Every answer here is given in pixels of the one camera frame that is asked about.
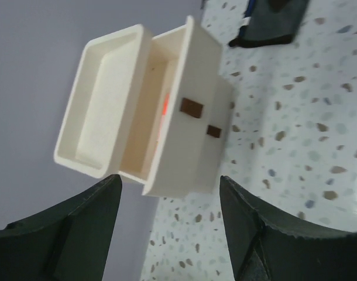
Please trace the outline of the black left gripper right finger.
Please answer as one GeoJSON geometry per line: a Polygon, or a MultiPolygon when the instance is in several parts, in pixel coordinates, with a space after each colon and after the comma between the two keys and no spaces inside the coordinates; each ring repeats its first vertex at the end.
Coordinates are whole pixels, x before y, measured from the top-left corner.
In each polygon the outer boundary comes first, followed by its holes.
{"type": "Polygon", "coordinates": [[[228,176],[219,197],[235,280],[357,280],[357,232],[295,217],[228,176]]]}

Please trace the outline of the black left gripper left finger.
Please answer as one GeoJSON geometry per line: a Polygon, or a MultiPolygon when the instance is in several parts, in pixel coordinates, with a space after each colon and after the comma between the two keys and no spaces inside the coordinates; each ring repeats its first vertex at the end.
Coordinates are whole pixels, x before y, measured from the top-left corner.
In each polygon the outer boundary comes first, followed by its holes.
{"type": "Polygon", "coordinates": [[[102,280],[122,193],[108,176],[0,230],[0,280],[102,280]]]}

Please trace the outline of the cream drawer organizer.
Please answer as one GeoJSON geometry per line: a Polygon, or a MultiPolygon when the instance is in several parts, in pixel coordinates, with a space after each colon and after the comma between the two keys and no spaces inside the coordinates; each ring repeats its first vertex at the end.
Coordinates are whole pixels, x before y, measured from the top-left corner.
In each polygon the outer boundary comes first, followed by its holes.
{"type": "Polygon", "coordinates": [[[212,192],[233,101],[221,55],[192,16],[157,36],[134,25],[89,41],[54,161],[96,179],[118,174],[145,196],[212,192]]]}

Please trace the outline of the orange pen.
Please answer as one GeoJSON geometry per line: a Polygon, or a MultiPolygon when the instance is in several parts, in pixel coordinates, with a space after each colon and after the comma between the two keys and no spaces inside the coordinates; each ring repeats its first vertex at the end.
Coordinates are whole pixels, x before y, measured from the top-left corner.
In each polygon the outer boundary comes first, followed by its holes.
{"type": "Polygon", "coordinates": [[[167,106],[168,106],[168,103],[169,103],[169,96],[170,94],[167,93],[165,98],[164,98],[164,103],[163,103],[163,110],[162,110],[162,115],[165,116],[166,115],[166,112],[167,112],[167,106]]]}

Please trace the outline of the grey pencil pouch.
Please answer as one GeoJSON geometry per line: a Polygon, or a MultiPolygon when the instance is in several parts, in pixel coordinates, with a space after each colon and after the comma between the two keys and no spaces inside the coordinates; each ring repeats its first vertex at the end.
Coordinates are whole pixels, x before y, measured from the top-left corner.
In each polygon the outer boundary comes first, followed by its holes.
{"type": "Polygon", "coordinates": [[[256,48],[291,43],[298,33],[309,0],[249,0],[230,48],[256,48]]]}

